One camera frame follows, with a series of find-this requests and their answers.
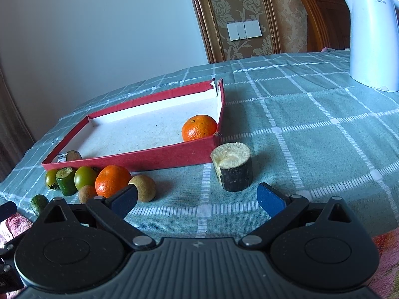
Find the dark green small cucumber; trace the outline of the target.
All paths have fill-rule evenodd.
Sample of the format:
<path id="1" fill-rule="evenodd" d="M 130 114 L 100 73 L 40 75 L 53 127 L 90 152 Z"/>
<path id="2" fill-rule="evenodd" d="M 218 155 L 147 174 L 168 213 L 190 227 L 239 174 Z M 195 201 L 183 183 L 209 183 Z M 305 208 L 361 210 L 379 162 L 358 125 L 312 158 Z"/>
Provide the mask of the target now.
<path id="1" fill-rule="evenodd" d="M 45 207 L 48 204 L 49 204 L 49 200 L 43 194 L 35 195 L 30 201 L 30 207 L 37 217 L 39 217 L 41 212 L 45 209 Z"/>

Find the dark cut sugarcane piece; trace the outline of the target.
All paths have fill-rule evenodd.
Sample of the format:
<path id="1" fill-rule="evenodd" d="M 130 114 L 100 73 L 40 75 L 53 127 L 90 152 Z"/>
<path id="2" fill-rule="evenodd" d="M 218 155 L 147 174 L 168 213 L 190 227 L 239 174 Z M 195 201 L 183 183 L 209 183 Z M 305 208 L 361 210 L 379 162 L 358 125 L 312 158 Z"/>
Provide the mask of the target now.
<path id="1" fill-rule="evenodd" d="M 81 160 L 82 156 L 77 150 L 69 150 L 58 154 L 57 162 L 76 161 Z"/>

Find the dark sugarcane stub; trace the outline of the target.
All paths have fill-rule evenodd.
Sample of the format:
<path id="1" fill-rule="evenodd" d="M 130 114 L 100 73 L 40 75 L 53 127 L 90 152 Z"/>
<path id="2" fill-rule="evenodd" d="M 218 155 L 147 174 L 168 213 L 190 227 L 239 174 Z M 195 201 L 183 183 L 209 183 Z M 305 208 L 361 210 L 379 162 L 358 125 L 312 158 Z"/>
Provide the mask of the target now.
<path id="1" fill-rule="evenodd" d="M 222 188 L 239 192 L 248 188 L 253 180 L 252 153 L 244 143 L 226 143 L 210 154 L 216 176 Z"/>

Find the pink floral towel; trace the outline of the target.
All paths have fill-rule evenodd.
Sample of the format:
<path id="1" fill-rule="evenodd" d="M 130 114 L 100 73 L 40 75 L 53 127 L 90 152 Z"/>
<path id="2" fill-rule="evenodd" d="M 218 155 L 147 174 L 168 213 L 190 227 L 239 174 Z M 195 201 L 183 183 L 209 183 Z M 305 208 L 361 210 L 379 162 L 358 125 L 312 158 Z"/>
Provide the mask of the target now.
<path id="1" fill-rule="evenodd" d="M 32 224 L 33 222 L 19 213 L 1 222 L 1 258 L 4 260 L 4 265 L 10 264 L 15 267 L 12 255 L 15 254 L 23 233 L 29 230 Z"/>

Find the small brown longan fruit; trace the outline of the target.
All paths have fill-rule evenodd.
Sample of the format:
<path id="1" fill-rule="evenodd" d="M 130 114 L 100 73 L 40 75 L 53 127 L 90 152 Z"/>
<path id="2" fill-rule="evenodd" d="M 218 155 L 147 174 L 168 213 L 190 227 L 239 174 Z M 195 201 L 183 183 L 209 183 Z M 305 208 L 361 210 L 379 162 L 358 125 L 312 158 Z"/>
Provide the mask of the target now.
<path id="1" fill-rule="evenodd" d="M 86 203 L 95 196 L 97 196 L 97 193 L 95 187 L 92 185 L 85 185 L 79 190 L 79 201 L 82 204 Z"/>

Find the large orange mandarin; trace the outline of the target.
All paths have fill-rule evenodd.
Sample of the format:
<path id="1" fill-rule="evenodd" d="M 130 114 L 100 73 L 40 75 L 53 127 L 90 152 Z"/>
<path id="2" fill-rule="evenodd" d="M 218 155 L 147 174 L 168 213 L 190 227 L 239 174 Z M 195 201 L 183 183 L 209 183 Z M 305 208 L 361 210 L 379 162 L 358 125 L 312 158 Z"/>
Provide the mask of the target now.
<path id="1" fill-rule="evenodd" d="M 95 180 L 98 196 L 109 198 L 125 188 L 131 179 L 130 172 L 119 165 L 108 165 L 100 171 Z"/>

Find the tan longan fruit large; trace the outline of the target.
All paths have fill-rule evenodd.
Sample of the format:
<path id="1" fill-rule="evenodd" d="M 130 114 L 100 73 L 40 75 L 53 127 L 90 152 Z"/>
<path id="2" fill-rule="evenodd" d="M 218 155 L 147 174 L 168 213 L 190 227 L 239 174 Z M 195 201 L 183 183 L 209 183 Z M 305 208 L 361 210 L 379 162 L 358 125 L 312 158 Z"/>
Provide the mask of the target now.
<path id="1" fill-rule="evenodd" d="M 136 187 L 138 200 L 142 203 L 149 203 L 156 197 L 156 183 L 151 177 L 135 175 L 130 179 L 129 184 Z"/>

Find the green round fruit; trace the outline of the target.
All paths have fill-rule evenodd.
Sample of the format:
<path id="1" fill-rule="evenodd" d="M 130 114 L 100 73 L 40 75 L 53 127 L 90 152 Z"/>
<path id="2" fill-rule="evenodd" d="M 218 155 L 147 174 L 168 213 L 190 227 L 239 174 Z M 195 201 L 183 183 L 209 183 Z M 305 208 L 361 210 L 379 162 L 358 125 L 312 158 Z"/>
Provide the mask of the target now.
<path id="1" fill-rule="evenodd" d="M 79 167 L 74 174 L 74 185 L 77 190 L 84 186 L 94 186 L 98 173 L 88 166 Z"/>

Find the small green fruit far left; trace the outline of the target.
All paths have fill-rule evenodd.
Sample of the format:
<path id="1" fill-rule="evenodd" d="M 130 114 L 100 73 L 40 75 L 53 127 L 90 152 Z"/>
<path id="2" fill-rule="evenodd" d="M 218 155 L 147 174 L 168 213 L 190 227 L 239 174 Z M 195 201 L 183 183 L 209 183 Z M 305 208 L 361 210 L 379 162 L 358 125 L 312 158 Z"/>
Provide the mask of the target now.
<path id="1" fill-rule="evenodd" d="M 57 169 L 51 169 L 45 175 L 45 183 L 50 190 L 58 190 L 60 188 L 56 180 L 57 172 Z"/>

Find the green cut cucumber piece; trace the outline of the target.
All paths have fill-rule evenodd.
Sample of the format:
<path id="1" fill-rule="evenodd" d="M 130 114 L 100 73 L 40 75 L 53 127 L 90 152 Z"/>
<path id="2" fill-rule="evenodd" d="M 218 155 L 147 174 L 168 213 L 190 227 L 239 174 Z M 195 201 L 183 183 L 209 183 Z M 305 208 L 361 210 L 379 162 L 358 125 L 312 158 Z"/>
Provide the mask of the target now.
<path id="1" fill-rule="evenodd" d="M 56 182 L 64 196 L 72 196 L 78 192 L 74 183 L 75 173 L 76 170 L 73 167 L 65 167 L 57 171 L 55 175 Z"/>

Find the brown curtain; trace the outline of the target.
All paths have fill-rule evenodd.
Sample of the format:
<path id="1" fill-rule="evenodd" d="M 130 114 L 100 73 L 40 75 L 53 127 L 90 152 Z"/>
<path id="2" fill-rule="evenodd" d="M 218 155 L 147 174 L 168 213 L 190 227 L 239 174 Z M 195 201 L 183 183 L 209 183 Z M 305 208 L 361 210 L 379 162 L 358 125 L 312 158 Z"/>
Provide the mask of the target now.
<path id="1" fill-rule="evenodd" d="M 1 181 L 4 181 L 25 152 L 34 145 L 34 138 L 12 99 L 3 73 L 0 81 L 0 169 Z"/>

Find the green plaid bedsheet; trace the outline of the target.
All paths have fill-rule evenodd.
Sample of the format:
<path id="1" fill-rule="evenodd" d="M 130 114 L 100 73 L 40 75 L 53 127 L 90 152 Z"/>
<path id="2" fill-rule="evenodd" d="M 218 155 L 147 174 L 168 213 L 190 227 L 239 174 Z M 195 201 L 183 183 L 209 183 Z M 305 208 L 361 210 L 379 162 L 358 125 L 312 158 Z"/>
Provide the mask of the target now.
<path id="1" fill-rule="evenodd" d="M 252 150 L 254 181 L 227 192 L 212 164 L 152 171 L 156 200 L 137 205 L 129 223 L 153 238 L 240 236 L 267 220 L 256 189 L 266 182 L 286 194 L 325 202 L 341 196 L 368 233 L 398 227 L 398 94 L 349 76 L 347 51 L 277 54 L 197 66 L 130 84 L 62 117 L 1 183 L 1 201 L 34 218 L 30 200 L 55 193 L 42 162 L 85 115 L 123 101 L 220 78 L 226 107 L 223 142 Z"/>

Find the red shallow cardboard box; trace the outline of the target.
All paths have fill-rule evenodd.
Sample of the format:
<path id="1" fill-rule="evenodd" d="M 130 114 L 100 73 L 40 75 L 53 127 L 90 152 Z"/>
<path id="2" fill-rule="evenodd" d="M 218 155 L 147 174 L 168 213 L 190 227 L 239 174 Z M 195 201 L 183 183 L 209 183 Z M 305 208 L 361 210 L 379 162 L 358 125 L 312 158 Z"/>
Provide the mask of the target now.
<path id="1" fill-rule="evenodd" d="M 181 129 L 194 115 L 209 115 L 222 124 L 222 80 L 210 80 L 156 92 L 86 115 L 42 163 L 46 170 L 119 165 L 151 171 L 209 163 L 220 144 L 221 130 L 184 142 Z M 57 162 L 58 154 L 77 150 L 81 160 Z"/>

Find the orange mandarin in box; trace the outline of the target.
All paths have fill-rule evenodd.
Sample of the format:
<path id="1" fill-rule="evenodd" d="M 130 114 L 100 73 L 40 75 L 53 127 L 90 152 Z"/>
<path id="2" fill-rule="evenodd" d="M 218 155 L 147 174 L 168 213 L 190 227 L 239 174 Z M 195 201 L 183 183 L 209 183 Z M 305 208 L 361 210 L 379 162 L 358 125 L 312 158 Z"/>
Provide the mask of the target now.
<path id="1" fill-rule="evenodd" d="M 212 136 L 217 130 L 217 125 L 217 122 L 209 115 L 195 115 L 182 126 L 182 139 L 188 142 Z"/>

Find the white electric kettle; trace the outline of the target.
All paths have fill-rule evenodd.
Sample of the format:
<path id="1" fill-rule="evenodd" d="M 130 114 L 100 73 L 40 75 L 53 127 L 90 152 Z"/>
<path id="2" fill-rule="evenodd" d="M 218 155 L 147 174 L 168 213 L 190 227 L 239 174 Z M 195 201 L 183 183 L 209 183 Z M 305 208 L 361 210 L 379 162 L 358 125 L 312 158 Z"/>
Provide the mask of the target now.
<path id="1" fill-rule="evenodd" d="M 350 11 L 350 76 L 398 91 L 398 0 L 344 0 Z"/>

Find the white wall light switch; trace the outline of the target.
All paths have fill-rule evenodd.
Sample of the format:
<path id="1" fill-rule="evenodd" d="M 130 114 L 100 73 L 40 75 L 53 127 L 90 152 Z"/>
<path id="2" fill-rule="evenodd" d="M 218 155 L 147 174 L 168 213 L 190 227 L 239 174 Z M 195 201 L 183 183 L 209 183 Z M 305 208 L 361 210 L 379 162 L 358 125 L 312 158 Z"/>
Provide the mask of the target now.
<path id="1" fill-rule="evenodd" d="M 231 41 L 253 39 L 262 36 L 262 30 L 258 20 L 232 22 L 228 23 L 226 28 Z"/>

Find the gold ornate wall panel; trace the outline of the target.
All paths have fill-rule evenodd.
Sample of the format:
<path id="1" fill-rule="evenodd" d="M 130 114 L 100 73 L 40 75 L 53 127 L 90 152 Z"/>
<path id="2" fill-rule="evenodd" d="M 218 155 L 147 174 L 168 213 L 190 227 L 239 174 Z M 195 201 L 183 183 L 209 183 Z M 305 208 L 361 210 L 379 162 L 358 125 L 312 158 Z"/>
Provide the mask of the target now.
<path id="1" fill-rule="evenodd" d="M 281 52 L 271 0 L 192 0 L 208 61 L 238 60 Z M 260 36 L 231 40 L 227 25 L 258 20 Z"/>

